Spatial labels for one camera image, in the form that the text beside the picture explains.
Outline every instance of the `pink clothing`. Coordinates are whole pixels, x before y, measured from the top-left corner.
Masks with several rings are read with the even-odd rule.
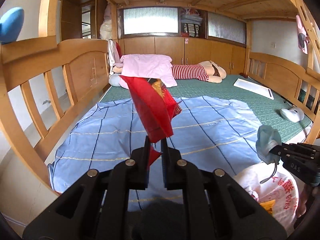
[[[121,75],[127,77],[160,78],[166,87],[175,87],[177,82],[172,76],[172,59],[165,55],[123,55],[120,62],[123,62]],[[128,89],[127,83],[121,79],[119,84]]]
[[[298,32],[298,46],[303,53],[308,54],[309,36],[305,27],[303,26],[300,15],[296,16],[297,19],[297,32]]]
[[[172,65],[174,79],[199,79],[209,81],[209,76],[201,65]]]

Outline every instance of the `mattress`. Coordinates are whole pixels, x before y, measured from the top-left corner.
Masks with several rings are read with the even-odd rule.
[[[250,91],[234,87],[233,84],[238,78],[245,79],[239,75],[227,75],[222,83],[209,83],[196,79],[177,80],[177,87],[168,88],[173,97],[193,98],[199,96],[209,96],[220,99],[236,99],[247,103],[262,124],[271,125],[280,132],[283,142],[292,139],[311,123],[305,115],[304,119],[298,123],[289,123],[280,115],[279,109],[290,109],[289,104],[284,103],[284,99],[273,91],[274,100],[252,93]],[[101,102],[109,102],[119,99],[130,98],[127,89],[121,87],[111,87],[102,98]]]

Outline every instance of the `striped stuffed doll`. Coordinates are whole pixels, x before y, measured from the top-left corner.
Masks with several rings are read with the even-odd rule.
[[[204,61],[197,65],[172,65],[172,75],[174,79],[199,79],[221,83],[227,73],[213,61]]]

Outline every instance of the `blue cushion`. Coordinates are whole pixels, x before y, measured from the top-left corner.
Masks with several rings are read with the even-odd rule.
[[[7,11],[0,18],[0,42],[1,44],[16,41],[22,29],[24,10],[15,7]]]

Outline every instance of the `stuffed toy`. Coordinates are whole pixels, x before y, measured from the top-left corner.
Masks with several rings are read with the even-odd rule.
[[[24,10],[15,7],[7,11],[0,18],[0,43],[6,44],[16,41],[22,29]]]
[[[211,83],[221,83],[226,71],[213,61],[203,61],[197,65],[172,65],[175,79],[198,79]]]

